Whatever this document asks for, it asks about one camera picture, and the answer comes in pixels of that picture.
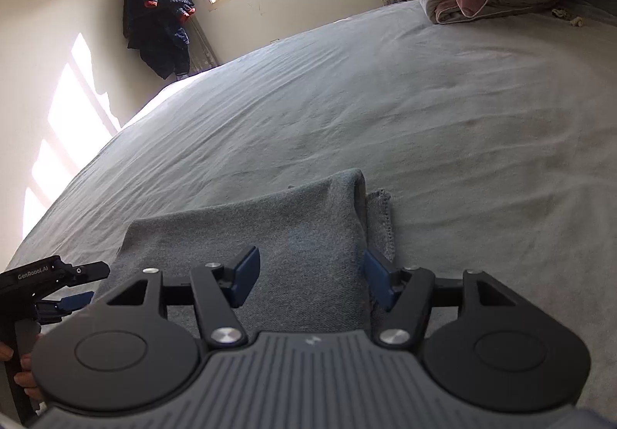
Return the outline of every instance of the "wall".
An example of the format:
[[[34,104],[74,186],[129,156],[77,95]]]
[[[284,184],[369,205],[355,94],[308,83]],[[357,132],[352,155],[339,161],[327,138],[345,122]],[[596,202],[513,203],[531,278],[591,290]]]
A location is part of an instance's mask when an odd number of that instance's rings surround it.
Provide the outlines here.
[[[0,0],[0,270],[22,240],[26,190],[30,190],[31,202],[48,207],[64,182],[103,142],[101,121],[113,134],[114,124],[128,121],[165,84],[137,52],[126,48],[122,3]],[[76,73],[77,88],[67,72]],[[95,93],[88,91],[88,85]],[[52,107],[56,126],[62,121],[62,128],[51,127]],[[84,115],[79,108],[89,112]],[[98,133],[89,134],[88,117],[97,115]],[[112,123],[113,117],[118,121]],[[94,147],[86,145],[89,138]],[[39,154],[43,141],[51,146],[51,157]],[[81,146],[77,155],[71,145]],[[45,168],[50,160],[60,162],[61,168]],[[47,176],[50,183],[41,187],[33,174]]]
[[[197,3],[196,17],[221,62],[382,5],[381,0],[223,0]]]

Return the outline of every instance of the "logo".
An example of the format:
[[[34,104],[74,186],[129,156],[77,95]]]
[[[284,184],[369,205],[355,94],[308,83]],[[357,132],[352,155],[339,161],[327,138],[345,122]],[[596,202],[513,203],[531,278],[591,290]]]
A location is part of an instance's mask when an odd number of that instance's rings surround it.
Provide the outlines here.
[[[22,274],[18,274],[17,280],[25,280],[26,278],[29,278],[31,276],[36,276],[37,274],[42,274],[44,272],[47,272],[48,270],[49,270],[49,266],[42,266],[42,267],[39,267],[38,269],[35,269],[34,271],[28,271]]]
[[[309,346],[315,347],[321,341],[322,339],[313,335],[311,338],[306,339],[304,342],[306,342]]]

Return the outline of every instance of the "black handle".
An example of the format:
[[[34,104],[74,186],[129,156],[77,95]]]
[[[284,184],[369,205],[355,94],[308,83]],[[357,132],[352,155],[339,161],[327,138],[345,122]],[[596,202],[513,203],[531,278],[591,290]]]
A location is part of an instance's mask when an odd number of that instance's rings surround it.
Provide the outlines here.
[[[37,327],[34,321],[32,321],[32,325],[33,330],[35,327],[40,330],[40,327]],[[15,322],[7,318],[0,318],[0,341],[14,351],[10,361],[0,363],[0,374],[2,374],[2,378],[0,379],[0,409],[8,417],[24,424],[35,416],[35,411],[32,407],[30,398],[26,395],[24,389],[15,383],[13,377],[22,371],[20,363],[21,355],[30,351],[19,349],[17,345],[17,334],[15,332]],[[34,337],[24,342],[31,343],[30,349],[32,348]]]

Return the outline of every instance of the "jacket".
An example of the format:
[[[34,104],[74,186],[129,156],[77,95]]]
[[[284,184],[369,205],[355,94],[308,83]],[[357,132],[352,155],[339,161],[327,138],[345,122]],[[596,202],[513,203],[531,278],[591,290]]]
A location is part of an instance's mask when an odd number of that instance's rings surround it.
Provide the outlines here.
[[[194,13],[192,0],[124,0],[128,48],[140,50],[142,60],[163,79],[172,72],[187,74],[189,38],[182,25]]]

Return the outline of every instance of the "circular pad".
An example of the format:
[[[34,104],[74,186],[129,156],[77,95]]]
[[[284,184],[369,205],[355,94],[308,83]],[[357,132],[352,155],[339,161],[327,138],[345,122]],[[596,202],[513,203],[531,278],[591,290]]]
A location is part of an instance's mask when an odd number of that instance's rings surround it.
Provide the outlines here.
[[[474,309],[435,331],[421,358],[449,393],[508,413],[575,403],[590,368],[585,344],[531,306]]]
[[[75,348],[79,362],[91,370],[118,372],[139,363],[146,355],[146,342],[126,331],[102,331],[85,338]]]
[[[98,306],[44,335],[32,353],[44,396],[86,412],[121,412],[181,388],[199,361],[195,339],[181,326],[138,310]]]
[[[477,357],[504,372],[525,372],[546,357],[546,348],[535,337],[519,331],[496,331],[476,342]]]

